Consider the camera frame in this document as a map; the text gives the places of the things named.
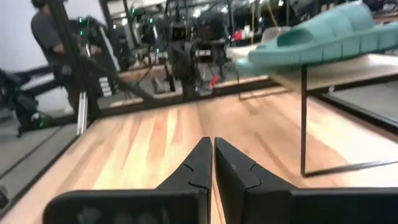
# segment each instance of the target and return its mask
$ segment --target black metal table leg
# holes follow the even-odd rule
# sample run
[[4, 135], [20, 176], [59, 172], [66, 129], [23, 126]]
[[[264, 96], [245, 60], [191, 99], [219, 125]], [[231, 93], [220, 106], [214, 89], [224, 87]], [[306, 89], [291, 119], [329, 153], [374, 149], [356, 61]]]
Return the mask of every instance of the black metal table leg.
[[305, 176], [307, 154], [307, 67], [301, 69], [301, 159], [300, 173]]

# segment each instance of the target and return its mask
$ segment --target wooden floor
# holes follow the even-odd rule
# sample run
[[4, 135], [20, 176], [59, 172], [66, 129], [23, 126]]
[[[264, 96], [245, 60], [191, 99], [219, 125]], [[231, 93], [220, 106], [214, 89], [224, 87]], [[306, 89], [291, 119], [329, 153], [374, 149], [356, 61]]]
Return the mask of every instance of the wooden floor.
[[[225, 138], [298, 187], [398, 185], [398, 165], [301, 178], [300, 97], [281, 93], [239, 101], [237, 96], [229, 96], [98, 121], [31, 188], [2, 224], [41, 223], [46, 203], [68, 190], [155, 188], [202, 136]], [[396, 143], [326, 106], [309, 102], [308, 169], [394, 157], [398, 158]], [[212, 223], [224, 223], [217, 192], [213, 179]]]

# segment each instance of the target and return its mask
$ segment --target gray t-shirt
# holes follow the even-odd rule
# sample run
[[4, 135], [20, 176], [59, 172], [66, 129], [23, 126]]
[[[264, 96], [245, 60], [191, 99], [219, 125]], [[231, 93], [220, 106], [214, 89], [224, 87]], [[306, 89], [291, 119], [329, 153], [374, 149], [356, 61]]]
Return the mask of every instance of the gray t-shirt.
[[37, 12], [30, 22], [30, 28], [36, 42], [40, 45], [45, 58], [50, 65], [65, 63], [64, 55], [56, 54], [52, 49], [61, 44], [54, 19], [42, 12]]

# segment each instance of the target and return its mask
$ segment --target teal slide sandal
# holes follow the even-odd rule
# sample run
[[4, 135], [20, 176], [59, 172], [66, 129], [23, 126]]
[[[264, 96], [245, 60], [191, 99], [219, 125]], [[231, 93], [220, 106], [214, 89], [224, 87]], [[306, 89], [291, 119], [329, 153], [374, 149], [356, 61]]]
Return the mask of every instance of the teal slide sandal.
[[346, 60], [398, 48], [398, 22], [375, 25], [371, 11], [361, 1], [349, 2], [295, 26], [247, 58], [236, 61], [240, 72], [264, 74], [280, 66]]

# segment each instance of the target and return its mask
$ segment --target man's arm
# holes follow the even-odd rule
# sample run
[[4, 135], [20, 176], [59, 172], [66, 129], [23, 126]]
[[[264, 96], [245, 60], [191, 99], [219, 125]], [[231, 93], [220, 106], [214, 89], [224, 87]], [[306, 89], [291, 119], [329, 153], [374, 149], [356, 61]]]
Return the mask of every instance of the man's arm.
[[61, 38], [53, 27], [50, 18], [42, 17], [32, 21], [32, 32], [47, 50], [53, 50], [57, 54], [65, 54]]

